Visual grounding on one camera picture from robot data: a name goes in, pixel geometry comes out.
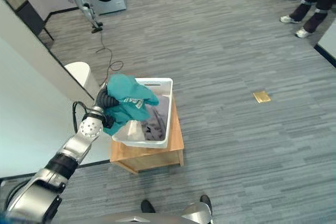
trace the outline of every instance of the black cable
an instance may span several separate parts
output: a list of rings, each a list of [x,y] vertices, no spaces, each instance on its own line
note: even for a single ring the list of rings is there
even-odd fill
[[[112,71],[119,71],[119,70],[121,70],[122,67],[124,66],[124,62],[121,61],[121,60],[116,60],[116,61],[112,62],[113,53],[112,53],[112,50],[111,50],[110,48],[108,48],[108,47],[106,47],[106,46],[104,45],[104,42],[103,42],[103,33],[102,33],[102,31],[100,32],[100,42],[101,42],[101,45],[102,45],[103,47],[100,48],[100,49],[98,49],[98,50],[96,51],[96,53],[101,52],[101,51],[104,51],[104,50],[107,50],[107,51],[109,51],[109,52],[111,53],[110,60],[109,60],[109,66],[108,66],[107,71],[106,71],[106,77],[105,77],[104,81],[100,84],[100,86],[102,86],[102,85],[104,84],[104,82],[106,82],[107,78],[109,77],[109,70],[110,70],[110,69],[111,69]],[[113,65],[118,64],[118,63],[120,63],[121,66],[120,66],[118,69],[113,69]]]
[[[74,102],[72,104],[72,122],[74,124],[73,125],[74,126],[73,130],[75,131],[75,133],[77,133],[77,131],[78,131],[77,118],[76,118],[76,107],[77,107],[77,104],[79,104],[84,109],[85,114],[88,113],[87,112],[87,107],[85,106],[84,103],[77,101],[77,102]]]
[[[9,203],[11,203],[12,199],[14,198],[15,194],[22,188],[24,187],[27,183],[29,182],[28,180],[22,181],[21,183],[17,184],[14,186],[8,193],[6,199],[5,199],[5,206],[4,206],[4,211],[7,210]]]
[[[94,109],[91,109],[91,108],[88,108],[88,107],[85,106],[84,103],[82,103],[82,102],[80,102],[80,101],[76,101],[76,102],[74,102],[74,103],[72,104],[72,122],[73,122],[73,124],[74,124],[74,125],[73,125],[73,126],[74,126],[74,127],[73,127],[73,130],[75,131],[75,133],[78,132],[77,117],[76,117],[76,107],[77,107],[78,104],[79,104],[79,105],[84,109],[84,111],[85,111],[84,117],[86,117],[86,115],[88,114],[88,110],[89,110],[89,111],[93,111],[93,112],[96,112],[96,113],[100,114],[101,116],[104,117],[105,121],[107,120],[106,116],[105,116],[103,113],[101,113],[100,111],[98,111],[98,110],[94,110]]]

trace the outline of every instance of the plastic basket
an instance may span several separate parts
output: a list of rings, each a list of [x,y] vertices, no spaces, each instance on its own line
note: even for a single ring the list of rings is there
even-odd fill
[[[170,78],[136,78],[136,81],[152,90],[154,94],[164,95],[169,98],[166,136],[162,141],[147,141],[144,138],[141,123],[138,121],[129,121],[112,136],[112,139],[117,142],[122,142],[127,146],[167,148],[172,114],[173,80]]]

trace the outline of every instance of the teal cloth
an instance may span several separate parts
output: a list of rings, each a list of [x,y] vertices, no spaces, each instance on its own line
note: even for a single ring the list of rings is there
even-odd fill
[[[136,82],[134,76],[113,74],[107,84],[108,95],[119,101],[119,105],[105,110],[105,114],[114,118],[113,126],[104,128],[104,132],[114,135],[129,120],[144,121],[150,115],[145,104],[159,105],[152,90]]]

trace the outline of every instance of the black baseboard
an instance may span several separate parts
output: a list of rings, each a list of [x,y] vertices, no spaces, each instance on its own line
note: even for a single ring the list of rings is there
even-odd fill
[[[320,53],[320,55],[325,57],[325,59],[328,62],[330,62],[336,68],[336,59],[334,57],[332,57],[327,51],[325,51],[325,49],[323,47],[319,46],[319,44],[316,44],[316,46],[314,46],[314,48],[317,52]]]
[[[126,9],[115,10],[115,11],[113,11],[113,12],[109,12],[109,13],[101,13],[101,14],[99,14],[99,16],[103,16],[103,15],[107,15],[107,14],[111,14],[111,13],[119,13],[119,12],[122,12],[122,11],[124,11],[124,10],[126,10]]]
[[[93,165],[107,164],[109,162],[110,162],[109,160],[103,160],[103,161],[93,162],[93,163],[90,163],[90,164],[80,165],[80,166],[78,166],[77,169],[88,167],[88,166],[93,166]],[[34,175],[35,175],[35,173],[27,173],[27,174],[21,174],[21,175],[16,175],[16,176],[11,176],[11,177],[4,177],[4,178],[0,178],[0,183],[3,180],[11,180],[11,179],[18,179],[18,178],[25,178],[25,177],[33,177]]]
[[[47,18],[44,20],[44,23],[47,23],[48,20],[50,19],[50,17],[54,14],[58,14],[58,13],[66,13],[66,12],[70,12],[72,10],[78,10],[78,7],[72,7],[72,8],[68,8],[68,9],[63,9],[63,10],[56,10],[54,12],[51,12],[48,14]]]

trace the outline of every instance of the wooden table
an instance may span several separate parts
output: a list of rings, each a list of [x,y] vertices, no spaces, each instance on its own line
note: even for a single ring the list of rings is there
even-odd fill
[[[183,166],[184,143],[175,101],[173,100],[171,129],[167,148],[129,147],[113,140],[111,148],[110,162],[133,174],[138,174],[140,170],[166,165],[180,164]]]

